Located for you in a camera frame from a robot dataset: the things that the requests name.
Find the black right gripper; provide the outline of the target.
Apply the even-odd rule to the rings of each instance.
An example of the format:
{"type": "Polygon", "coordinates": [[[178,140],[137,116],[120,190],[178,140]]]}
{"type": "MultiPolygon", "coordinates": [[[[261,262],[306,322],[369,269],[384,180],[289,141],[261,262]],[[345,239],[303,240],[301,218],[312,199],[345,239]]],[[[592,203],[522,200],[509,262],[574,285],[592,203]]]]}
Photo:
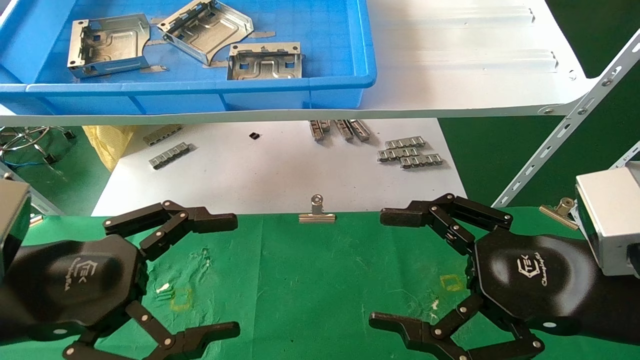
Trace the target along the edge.
{"type": "MultiPolygon", "coordinates": [[[[485,231],[510,230],[512,215],[462,196],[446,193],[431,201],[412,200],[406,208],[384,208],[385,226],[429,227],[460,255],[471,255],[480,291],[508,321],[558,336],[578,335],[586,327],[583,307],[599,267],[583,240],[559,235],[520,235],[495,231],[476,238],[459,221],[485,231]]],[[[528,327],[508,323],[512,341],[469,350],[452,336],[480,311],[477,293],[464,299],[437,324],[415,317],[372,312],[369,325],[400,335],[408,350],[438,360],[532,360],[545,350],[528,327]]]]}

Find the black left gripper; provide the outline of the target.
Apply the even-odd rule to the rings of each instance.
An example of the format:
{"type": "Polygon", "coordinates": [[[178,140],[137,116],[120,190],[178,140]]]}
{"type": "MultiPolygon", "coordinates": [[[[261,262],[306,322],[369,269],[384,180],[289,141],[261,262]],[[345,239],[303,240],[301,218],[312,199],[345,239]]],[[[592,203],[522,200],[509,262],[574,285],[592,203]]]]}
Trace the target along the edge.
{"type": "Polygon", "coordinates": [[[154,203],[103,222],[107,237],[23,246],[6,272],[6,342],[58,341],[80,335],[66,347],[66,360],[129,360],[99,350],[129,319],[157,346],[144,360],[196,360],[208,344],[236,338],[236,321],[170,333],[139,301],[146,294],[147,261],[155,261],[189,233],[234,231],[236,214],[206,207],[154,203]],[[138,248],[126,237],[153,230],[138,248]]]}

